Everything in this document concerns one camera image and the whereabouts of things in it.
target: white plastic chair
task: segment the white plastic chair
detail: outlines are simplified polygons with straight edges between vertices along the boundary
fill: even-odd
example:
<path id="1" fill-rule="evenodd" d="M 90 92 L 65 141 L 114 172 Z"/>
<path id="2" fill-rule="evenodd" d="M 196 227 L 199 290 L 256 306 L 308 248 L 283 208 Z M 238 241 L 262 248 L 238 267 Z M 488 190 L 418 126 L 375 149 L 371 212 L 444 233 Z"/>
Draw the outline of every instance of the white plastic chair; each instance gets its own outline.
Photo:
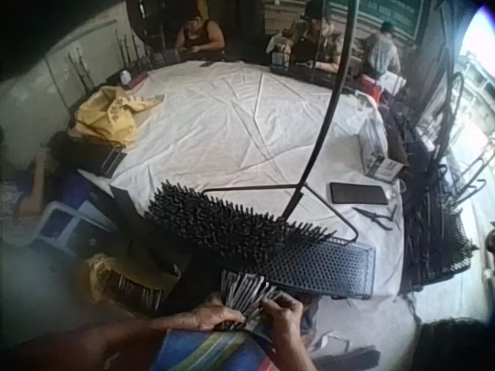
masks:
<path id="1" fill-rule="evenodd" d="M 62 213 L 72 216 L 70 222 L 65 226 L 63 231 L 55 237 L 47 237 L 41 234 L 41 231 L 45 227 L 46 223 L 50 219 L 53 213 L 60 211 Z M 33 228 L 27 235 L 17 237 L 9 236 L 8 233 L 4 233 L 2 239 L 13 246 L 24 247 L 30 245 L 35 240 L 42 240 L 56 249 L 62 250 L 64 253 L 77 257 L 77 255 L 67 246 L 67 241 L 70 235 L 76 229 L 77 224 L 83 220 L 93 226 L 106 230 L 109 233 L 117 233 L 118 228 L 98 209 L 92 206 L 88 201 L 85 201 L 83 205 L 75 210 L 67 205 L 53 201 L 46 205 L 41 217 L 39 218 L 36 227 Z"/>

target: striped cloth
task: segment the striped cloth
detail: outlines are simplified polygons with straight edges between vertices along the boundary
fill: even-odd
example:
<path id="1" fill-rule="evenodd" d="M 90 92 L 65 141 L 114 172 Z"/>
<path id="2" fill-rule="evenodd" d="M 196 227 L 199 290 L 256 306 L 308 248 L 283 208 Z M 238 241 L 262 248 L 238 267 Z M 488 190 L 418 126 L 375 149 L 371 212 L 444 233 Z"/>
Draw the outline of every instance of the striped cloth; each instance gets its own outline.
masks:
<path id="1" fill-rule="evenodd" d="M 276 371 L 247 332 L 169 331 L 151 371 Z"/>

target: hand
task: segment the hand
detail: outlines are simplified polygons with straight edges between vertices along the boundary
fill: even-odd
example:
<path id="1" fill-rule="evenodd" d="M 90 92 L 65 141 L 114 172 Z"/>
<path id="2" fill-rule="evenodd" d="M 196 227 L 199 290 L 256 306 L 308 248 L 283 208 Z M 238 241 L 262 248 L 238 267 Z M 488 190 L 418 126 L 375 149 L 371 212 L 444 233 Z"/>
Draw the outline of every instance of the hand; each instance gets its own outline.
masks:
<path id="1" fill-rule="evenodd" d="M 292 52 L 292 48 L 289 44 L 280 45 L 280 53 L 290 54 Z"/>
<path id="2" fill-rule="evenodd" d="M 275 347 L 301 346 L 301 317 L 304 306 L 292 296 L 282 293 L 278 303 L 265 300 L 263 309 L 273 318 Z"/>
<path id="3" fill-rule="evenodd" d="M 48 148 L 41 147 L 36 153 L 36 162 L 39 164 L 44 164 L 48 156 Z"/>
<path id="4" fill-rule="evenodd" d="M 246 318 L 234 309 L 225 307 L 218 297 L 212 297 L 205 305 L 202 305 L 190 313 L 180 313 L 163 321 L 172 320 L 172 324 L 166 323 L 167 327 L 185 330 L 213 330 L 216 325 L 225 321 L 244 322 Z M 154 320 L 154 327 L 159 328 L 160 318 Z"/>

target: metal stand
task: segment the metal stand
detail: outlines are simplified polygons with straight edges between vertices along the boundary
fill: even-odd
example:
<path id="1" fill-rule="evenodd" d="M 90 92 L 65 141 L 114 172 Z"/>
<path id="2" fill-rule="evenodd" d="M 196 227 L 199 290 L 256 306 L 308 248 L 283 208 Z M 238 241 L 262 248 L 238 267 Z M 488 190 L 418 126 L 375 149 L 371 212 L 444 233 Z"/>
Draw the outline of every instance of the metal stand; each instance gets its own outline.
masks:
<path id="1" fill-rule="evenodd" d="M 346 33 L 343 41 L 343 50 L 342 50 L 342 59 L 340 61 L 339 70 L 336 76 L 335 88 L 332 92 L 332 97 L 330 98 L 330 102 L 328 108 L 326 110 L 325 118 L 323 119 L 322 127 L 319 131 L 318 138 L 316 139 L 315 147 L 312 150 L 312 154 L 309 157 L 308 164 L 302 173 L 301 179 L 296 184 L 281 184 L 281 185 L 253 185 L 246 187 L 226 187 L 226 188 L 212 188 L 205 189 L 203 193 L 207 192 L 218 192 L 218 191 L 252 191 L 252 190 L 273 190 L 273 189 L 294 189 L 294 193 L 292 194 L 291 199 L 289 200 L 287 206 L 285 207 L 284 212 L 282 213 L 282 217 L 287 220 L 294 209 L 297 207 L 302 197 L 304 196 L 302 193 L 303 188 L 307 188 L 321 203 L 323 203 L 326 207 L 332 210 L 335 215 L 337 215 L 351 230 L 354 232 L 355 236 L 349 242 L 354 242 L 357 240 L 359 233 L 357 229 L 348 221 L 346 218 L 342 216 L 339 212 L 337 212 L 321 195 L 319 195 L 316 191 L 311 189 L 307 185 L 307 180 L 309 174 L 315 165 L 316 159 L 322 149 L 323 143 L 325 141 L 326 135 L 328 134 L 328 130 L 332 123 L 333 115 L 335 114 L 335 110 L 337 104 L 339 102 L 340 93 L 342 92 L 343 84 L 346 79 L 347 70 L 349 69 L 349 60 L 351 53 L 351 46 L 353 41 L 354 29 L 357 21 L 357 11 L 359 8 L 359 0 L 349 1 L 349 6 L 347 9 L 347 23 L 346 23 Z"/>

